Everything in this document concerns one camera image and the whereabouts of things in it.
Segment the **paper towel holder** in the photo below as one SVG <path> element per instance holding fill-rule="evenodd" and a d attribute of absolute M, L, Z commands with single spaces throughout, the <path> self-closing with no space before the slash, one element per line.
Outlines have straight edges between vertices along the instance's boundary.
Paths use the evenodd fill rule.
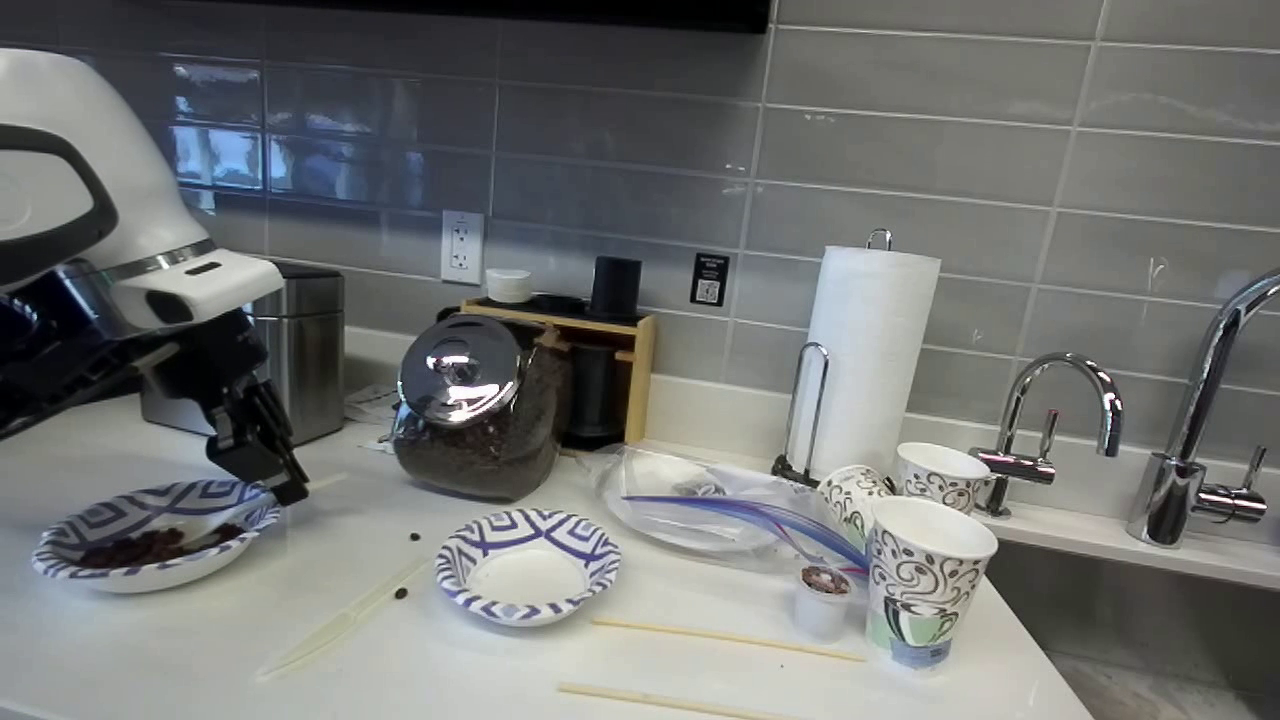
<path fill-rule="evenodd" d="M 815 451 L 815 432 L 823 425 L 823 405 L 826 405 L 826 370 L 832 370 L 832 356 L 818 341 L 804 341 L 800 342 L 800 356 L 796 356 L 796 396 L 792 396 L 792 407 L 786 407 L 786 432 L 796 432 L 796 405 L 800 405 L 800 379 L 804 379 L 804 359 L 808 352 L 815 352 L 818 359 L 818 377 L 815 377 L 815 401 L 811 401 L 811 419 L 808 419 L 808 451 L 804 451 L 804 466 L 796 466 L 786 460 L 786 446 L 792 446 L 792 437 L 786 437 L 786 446 L 772 460 L 772 475 L 785 475 L 785 480 L 796 480 L 796 483 L 815 483 L 811 475 L 811 451 Z"/>

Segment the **blue and white plate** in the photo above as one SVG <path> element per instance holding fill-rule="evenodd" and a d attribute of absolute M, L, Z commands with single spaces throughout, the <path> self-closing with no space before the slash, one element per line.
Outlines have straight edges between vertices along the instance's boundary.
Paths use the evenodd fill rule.
<path fill-rule="evenodd" d="M 49 529 L 33 567 L 86 590 L 162 590 L 228 567 L 269 525 L 276 525 L 276 496 L 265 487 L 241 480 L 161 483 L 99 500 Z M 181 551 L 169 558 L 85 563 L 96 546 L 169 529 L 182 530 Z"/>
<path fill-rule="evenodd" d="M 583 517 L 507 507 L 438 543 L 437 584 L 484 624 L 541 627 L 607 590 L 621 563 L 621 546 Z"/>

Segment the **chopsticks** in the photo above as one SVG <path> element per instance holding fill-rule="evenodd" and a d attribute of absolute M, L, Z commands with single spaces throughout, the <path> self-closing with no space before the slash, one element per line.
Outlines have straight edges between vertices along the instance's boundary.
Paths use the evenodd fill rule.
<path fill-rule="evenodd" d="M 286 677 L 292 669 L 312 665 L 316 655 L 322 655 L 332 643 L 339 643 L 345 635 L 350 635 L 357 627 L 365 627 L 384 605 L 394 598 L 394 588 L 416 584 L 419 577 L 428 577 L 428 558 L 416 555 L 413 563 L 394 567 L 387 578 L 379 578 L 377 588 L 369 588 L 361 598 L 350 598 L 345 613 L 337 613 L 328 624 L 318 624 L 309 641 L 298 641 L 292 651 L 285 651 L 278 659 L 265 665 L 255 671 L 255 681 L 271 684 L 278 677 Z"/>
<path fill-rule="evenodd" d="M 742 643 L 742 649 L 765 649 L 765 651 L 796 651 L 796 655 L 818 655 L 818 659 L 834 659 L 834 665 L 863 665 L 863 655 L 855 651 L 826 651 L 826 649 L 808 649 L 808 643 L 776 643 L 776 641 L 760 641 L 760 635 L 733 635 L 733 630 L 699 630 L 699 627 L 672 627 L 672 624 L 630 624 L 630 620 L 592 620 L 597 627 L 610 627 L 610 630 L 646 630 L 646 635 L 683 635 L 683 641 L 706 641 L 706 643 Z"/>
<path fill-rule="evenodd" d="M 630 686 L 554 684 L 554 692 L 587 696 L 587 700 L 610 700 L 610 705 L 646 705 L 646 707 L 672 707 L 672 711 L 726 714 L 726 720 L 760 720 L 755 711 L 735 711 L 735 707 L 694 705 L 694 700 L 672 700 L 672 696 L 630 692 Z"/>
<path fill-rule="evenodd" d="M 796 651 L 796 655 L 815 655 L 815 659 L 834 659 L 834 665 L 863 665 L 863 655 L 850 655 L 850 651 L 826 651 L 826 649 L 808 649 L 808 643 L 776 643 L 776 641 L 733 635 L 733 630 L 699 630 L 699 627 L 675 627 L 675 624 L 636 624 L 636 620 L 598 617 L 598 620 L 592 620 L 592 627 L 643 630 L 643 635 L 680 635 L 680 641 L 703 641 L 703 643 L 741 643 L 741 649 L 760 649 L 760 651 Z M 699 714 L 725 714 L 725 720 L 760 720 L 760 711 L 703 705 L 703 700 L 675 700 L 667 692 L 658 696 L 658 692 L 641 692 L 641 686 L 604 686 L 604 684 L 561 681 L 554 692 L 587 696 L 587 700 L 610 700 L 610 705 L 646 705 L 646 707 L 667 707 L 667 711 L 699 711 Z"/>

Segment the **chrome faucet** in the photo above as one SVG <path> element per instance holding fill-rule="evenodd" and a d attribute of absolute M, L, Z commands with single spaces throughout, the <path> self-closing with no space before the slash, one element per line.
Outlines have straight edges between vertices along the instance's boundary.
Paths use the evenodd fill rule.
<path fill-rule="evenodd" d="M 1050 365 L 1077 367 L 1077 370 L 1095 386 L 1095 405 L 1101 405 L 1095 451 L 1101 451 L 1101 454 L 1115 454 L 1115 451 L 1121 451 L 1122 401 L 1121 401 L 1115 377 L 1103 370 L 1095 359 L 1089 359 L 1089 356 L 1079 356 L 1079 352 L 1046 352 L 1046 356 L 1035 356 L 1027 367 L 1015 370 L 1015 379 L 1013 379 L 1013 386 L 1009 386 L 994 446 L 971 446 L 971 454 L 985 460 L 985 465 L 994 472 L 991 496 L 988 496 L 988 505 L 985 505 L 991 517 L 1009 517 L 1009 507 L 1005 507 L 1009 475 L 1033 480 L 1033 483 L 1050 483 L 1050 480 L 1056 480 L 1056 466 L 1050 466 L 1050 460 L 1046 460 L 1056 411 L 1046 411 L 1046 427 L 1042 427 L 1042 437 L 1041 437 L 1041 451 L 1035 451 L 1035 454 L 1021 454 L 1021 451 L 1013 446 L 1013 438 L 1015 438 L 1015 417 L 1021 417 L 1021 407 L 1025 407 L 1025 396 L 1033 390 L 1033 382 L 1041 379 L 1041 370 L 1050 367 Z"/>
<path fill-rule="evenodd" d="M 1192 365 L 1192 382 L 1183 390 L 1183 407 L 1172 425 L 1164 451 L 1153 451 L 1137 510 L 1133 534 L 1153 543 L 1175 543 L 1192 510 L 1208 510 L 1221 520 L 1261 520 L 1269 505 L 1251 491 L 1251 475 L 1261 472 L 1261 454 L 1251 460 L 1240 487 L 1204 487 L 1204 465 L 1195 460 L 1195 438 L 1213 411 L 1213 401 L 1231 365 L 1231 348 L 1240 328 L 1280 292 L 1280 267 L 1247 278 L 1208 323 L 1199 359 Z"/>

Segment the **paper cup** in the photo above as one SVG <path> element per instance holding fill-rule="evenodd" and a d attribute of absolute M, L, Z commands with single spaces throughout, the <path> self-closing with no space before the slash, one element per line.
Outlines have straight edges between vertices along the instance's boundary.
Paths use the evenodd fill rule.
<path fill-rule="evenodd" d="M 994 475 L 985 460 L 949 444 L 897 444 L 892 487 L 898 496 L 927 496 L 957 510 L 974 510 Z"/>
<path fill-rule="evenodd" d="M 823 520 L 858 551 L 868 551 L 873 517 L 883 496 L 892 496 L 889 475 L 873 465 L 843 465 L 815 483 Z"/>
<path fill-rule="evenodd" d="M 994 530 L 957 507 L 879 500 L 868 538 L 868 641 L 913 669 L 949 659 L 994 546 Z"/>

